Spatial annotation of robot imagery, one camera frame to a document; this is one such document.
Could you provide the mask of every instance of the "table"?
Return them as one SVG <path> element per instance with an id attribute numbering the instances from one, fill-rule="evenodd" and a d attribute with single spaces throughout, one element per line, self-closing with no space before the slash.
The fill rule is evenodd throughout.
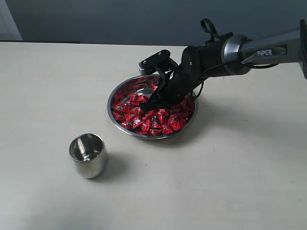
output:
<path id="1" fill-rule="evenodd" d="M 107 115 L 140 60 L 184 47 L 0 43 L 0 229 L 301 230 L 307 81 L 298 64 L 209 79 L 182 135 L 138 140 Z M 110 162 L 86 180 L 68 154 L 96 133 Z"/>

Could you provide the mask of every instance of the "metal cup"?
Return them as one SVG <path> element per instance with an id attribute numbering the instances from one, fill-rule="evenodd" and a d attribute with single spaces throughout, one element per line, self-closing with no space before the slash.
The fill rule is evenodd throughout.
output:
<path id="1" fill-rule="evenodd" d="M 94 178 L 102 174 L 108 163 L 103 140 L 96 134 L 86 133 L 74 139 L 69 146 L 69 153 L 79 175 Z"/>

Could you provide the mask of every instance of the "metal bowl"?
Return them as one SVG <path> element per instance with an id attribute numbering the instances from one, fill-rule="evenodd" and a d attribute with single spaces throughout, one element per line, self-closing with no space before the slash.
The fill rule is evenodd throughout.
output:
<path id="1" fill-rule="evenodd" d="M 123 83 L 121 83 L 118 87 L 116 87 L 113 90 L 113 92 L 111 93 L 111 95 L 108 99 L 108 102 L 107 102 L 107 112 L 109 114 L 110 119 L 116 125 L 117 128 L 119 128 L 121 131 L 123 131 L 123 132 L 125 132 L 129 135 L 132 135 L 136 138 L 145 139 L 145 140 L 157 140 L 157 139 L 172 137 L 172 136 L 182 132 L 187 126 L 189 126 L 193 122 L 193 120 L 195 119 L 195 116 L 198 112 L 197 99 L 194 102 L 195 103 L 194 113 L 193 113 L 192 117 L 190 118 L 190 120 L 187 122 L 187 124 L 184 125 L 181 129 L 174 131 L 173 133 L 170 133 L 170 134 L 159 135 L 159 136 L 140 135 L 140 134 L 137 134 L 137 133 L 134 133 L 134 132 L 131 132 L 131 131 L 125 129 L 115 120 L 115 118 L 112 114 L 111 105 L 114 101 L 114 96 L 116 94 L 121 93 L 121 92 L 125 92 L 125 94 L 127 94 L 127 95 L 124 95 L 125 98 L 121 101 L 121 103 L 126 103 L 128 101 L 128 94 L 130 94 L 130 93 L 139 93 L 139 94 L 143 94 L 143 95 L 146 95 L 146 96 L 151 96 L 151 94 L 152 94 L 152 84 L 157 85 L 159 77 L 160 77 L 159 75 L 133 77 L 133 78 L 130 78 L 130 79 L 124 81 Z"/>

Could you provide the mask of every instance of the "gray wall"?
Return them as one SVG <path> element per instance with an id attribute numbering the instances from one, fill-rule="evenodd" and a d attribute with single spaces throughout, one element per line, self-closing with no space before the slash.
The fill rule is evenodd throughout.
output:
<path id="1" fill-rule="evenodd" d="M 219 33 L 259 38 L 299 26 L 306 0 L 6 0 L 24 40 L 99 44 L 201 45 Z"/>

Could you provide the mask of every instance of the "candy wrapper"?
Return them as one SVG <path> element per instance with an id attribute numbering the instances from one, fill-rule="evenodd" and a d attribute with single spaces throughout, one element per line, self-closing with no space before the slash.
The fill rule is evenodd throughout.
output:
<path id="1" fill-rule="evenodd" d="M 180 104 L 171 108 L 151 110 L 144 113 L 140 105 L 148 100 L 148 96 L 127 92 L 116 94 L 111 105 L 115 120 L 127 130 L 145 136 L 171 134 L 187 124 L 194 111 L 194 101 L 185 98 Z"/>

